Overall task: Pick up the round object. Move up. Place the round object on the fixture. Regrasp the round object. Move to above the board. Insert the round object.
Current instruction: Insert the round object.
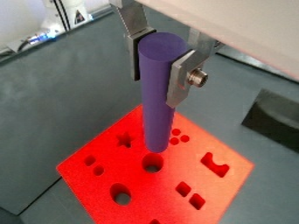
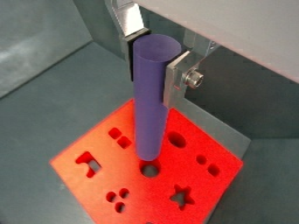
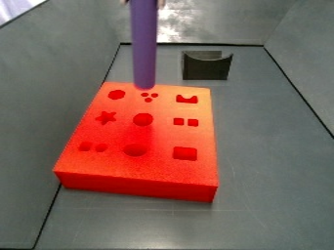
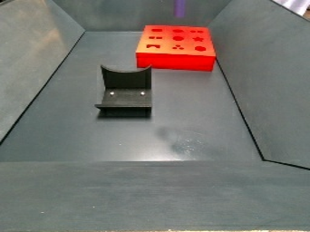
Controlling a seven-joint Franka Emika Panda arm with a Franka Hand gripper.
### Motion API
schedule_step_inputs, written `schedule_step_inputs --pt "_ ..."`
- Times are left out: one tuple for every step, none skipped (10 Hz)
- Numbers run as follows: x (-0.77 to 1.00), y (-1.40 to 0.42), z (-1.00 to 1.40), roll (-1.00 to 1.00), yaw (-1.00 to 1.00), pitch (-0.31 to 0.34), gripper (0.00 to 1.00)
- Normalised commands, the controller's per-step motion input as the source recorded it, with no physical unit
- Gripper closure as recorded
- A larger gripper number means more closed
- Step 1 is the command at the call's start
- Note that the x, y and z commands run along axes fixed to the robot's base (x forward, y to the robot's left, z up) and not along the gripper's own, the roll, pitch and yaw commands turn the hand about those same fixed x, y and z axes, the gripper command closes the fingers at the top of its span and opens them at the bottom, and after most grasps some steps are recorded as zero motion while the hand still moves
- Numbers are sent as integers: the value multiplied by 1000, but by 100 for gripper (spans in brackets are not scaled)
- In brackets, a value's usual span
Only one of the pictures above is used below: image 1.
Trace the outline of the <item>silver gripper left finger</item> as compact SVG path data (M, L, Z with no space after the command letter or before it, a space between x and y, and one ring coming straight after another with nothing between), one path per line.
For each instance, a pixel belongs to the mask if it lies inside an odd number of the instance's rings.
M140 80L137 43L144 36L156 32L146 23L142 5L136 0L108 0L125 28L125 42L129 54L130 77Z

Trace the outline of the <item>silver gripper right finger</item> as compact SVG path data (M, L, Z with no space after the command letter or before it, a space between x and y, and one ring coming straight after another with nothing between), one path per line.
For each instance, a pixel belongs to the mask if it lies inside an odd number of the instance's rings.
M166 92L166 105L174 108L186 98L190 86L200 88L208 79L202 64L224 44L201 31L190 28L188 47L190 48L172 63Z

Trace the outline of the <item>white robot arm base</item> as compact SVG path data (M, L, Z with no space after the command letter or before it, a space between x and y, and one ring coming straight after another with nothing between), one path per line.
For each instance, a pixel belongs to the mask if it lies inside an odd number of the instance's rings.
M84 25L92 20L84 0L41 0L45 7L45 19L34 34L10 42L8 48L18 53L25 47L54 39L64 32Z

